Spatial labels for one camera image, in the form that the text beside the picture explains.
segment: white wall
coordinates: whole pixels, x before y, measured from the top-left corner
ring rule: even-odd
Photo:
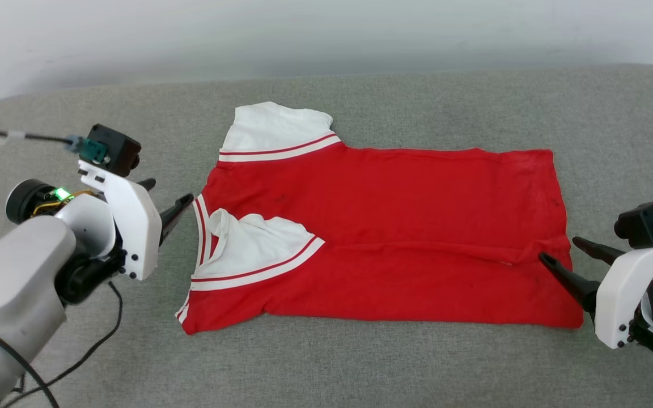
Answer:
[[[0,98],[602,62],[653,63],[653,0],[0,0]]]

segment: garment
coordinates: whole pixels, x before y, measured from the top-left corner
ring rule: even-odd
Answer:
[[[537,260],[545,250],[570,266],[552,152],[354,149],[331,123],[326,113],[274,103],[236,109],[196,202],[198,267],[179,313],[187,333],[264,311],[580,327],[583,312]],[[252,265],[227,261],[229,247],[234,259],[248,251],[230,238],[225,250],[217,244],[234,228],[256,231],[241,227],[257,218],[279,219],[275,230],[298,225],[319,248],[294,265],[287,255],[296,247],[244,233],[256,248],[268,241],[283,251],[252,252]],[[223,285],[280,263],[294,268],[220,289],[200,280]],[[223,308],[223,299],[235,303]]]

